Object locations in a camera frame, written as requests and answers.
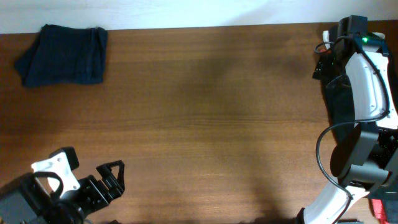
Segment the navy blue shorts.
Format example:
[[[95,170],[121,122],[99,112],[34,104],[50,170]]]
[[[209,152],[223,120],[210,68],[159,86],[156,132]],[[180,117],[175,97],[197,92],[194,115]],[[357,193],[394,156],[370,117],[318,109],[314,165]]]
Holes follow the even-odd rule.
[[[41,28],[33,44],[15,61],[22,86],[103,82],[108,31],[102,27],[74,29],[57,25]]]

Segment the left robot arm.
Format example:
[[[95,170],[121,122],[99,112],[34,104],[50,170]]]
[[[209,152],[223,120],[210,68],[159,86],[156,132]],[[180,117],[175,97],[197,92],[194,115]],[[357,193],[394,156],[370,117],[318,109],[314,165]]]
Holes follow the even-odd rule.
[[[87,217],[121,197],[125,191],[124,162],[96,168],[100,180],[89,175],[79,187],[55,172],[28,173],[1,189],[3,223],[88,223]]]

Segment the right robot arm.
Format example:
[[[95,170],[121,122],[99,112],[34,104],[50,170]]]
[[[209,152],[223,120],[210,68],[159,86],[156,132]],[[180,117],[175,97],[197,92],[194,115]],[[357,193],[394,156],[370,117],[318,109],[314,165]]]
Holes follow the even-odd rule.
[[[361,198],[383,223],[397,221],[397,75],[384,34],[364,16],[348,16],[324,31],[313,77],[322,85],[337,144],[328,183],[295,223],[341,223]]]

